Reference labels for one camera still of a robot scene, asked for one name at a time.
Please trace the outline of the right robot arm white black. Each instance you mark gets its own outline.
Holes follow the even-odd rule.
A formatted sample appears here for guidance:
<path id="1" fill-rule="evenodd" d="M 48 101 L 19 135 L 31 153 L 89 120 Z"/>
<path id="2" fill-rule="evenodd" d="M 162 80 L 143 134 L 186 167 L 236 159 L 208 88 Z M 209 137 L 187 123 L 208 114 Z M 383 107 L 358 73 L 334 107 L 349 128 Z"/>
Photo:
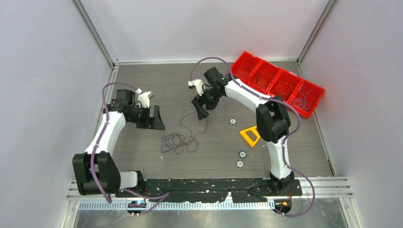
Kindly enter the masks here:
<path id="1" fill-rule="evenodd" d="M 281 96 L 265 97 L 262 93 L 244 84 L 233 74 L 223 75 L 213 67 L 204 73 L 208 84 L 200 79 L 190 79 L 188 87 L 195 89 L 197 95 L 193 98 L 198 119 L 209 116 L 223 96 L 232 98 L 247 108 L 256 117 L 257 132 L 267 144 L 270 155 L 270 189 L 278 194 L 285 194 L 295 179 L 289 165 L 288 135 L 291 120 L 286 103 Z"/>

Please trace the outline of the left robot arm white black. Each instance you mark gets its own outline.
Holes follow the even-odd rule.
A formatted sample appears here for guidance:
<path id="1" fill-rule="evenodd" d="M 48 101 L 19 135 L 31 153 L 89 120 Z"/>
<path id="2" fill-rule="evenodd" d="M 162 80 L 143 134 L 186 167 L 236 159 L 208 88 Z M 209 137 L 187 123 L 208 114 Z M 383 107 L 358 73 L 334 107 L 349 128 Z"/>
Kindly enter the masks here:
<path id="1" fill-rule="evenodd" d="M 127 123 L 139 129 L 165 130 L 159 106 L 151 106 L 151 91 L 119 89 L 116 98 L 103 109 L 102 122 L 92 142 L 83 153 L 72 159 L 80 195 L 111 194 L 127 189 L 133 196 L 145 193 L 146 184 L 140 171 L 119 171 L 113 151 L 120 132 Z"/>

